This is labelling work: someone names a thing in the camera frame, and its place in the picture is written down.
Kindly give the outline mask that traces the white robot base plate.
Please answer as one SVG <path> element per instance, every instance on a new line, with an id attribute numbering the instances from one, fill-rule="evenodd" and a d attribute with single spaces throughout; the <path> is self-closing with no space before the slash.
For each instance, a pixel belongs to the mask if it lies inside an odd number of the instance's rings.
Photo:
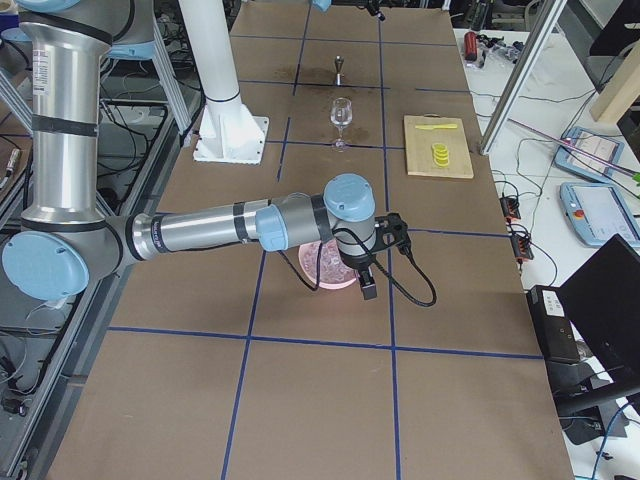
<path id="1" fill-rule="evenodd" d="M 262 160 L 268 128 L 268 117 L 253 116 L 242 103 L 229 113 L 208 102 L 193 158 L 198 162 L 257 165 Z"/>

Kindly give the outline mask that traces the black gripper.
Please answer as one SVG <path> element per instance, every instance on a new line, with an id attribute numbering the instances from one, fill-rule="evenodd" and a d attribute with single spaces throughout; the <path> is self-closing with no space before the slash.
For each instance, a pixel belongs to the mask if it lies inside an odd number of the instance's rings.
<path id="1" fill-rule="evenodd" d="M 358 277 L 360 290 L 364 300 L 373 300 L 378 296 L 377 286 L 374 276 L 371 272 L 371 265 L 375 260 L 375 256 L 368 253 L 359 255 L 350 255 L 340 251 L 342 262 L 356 272 Z"/>

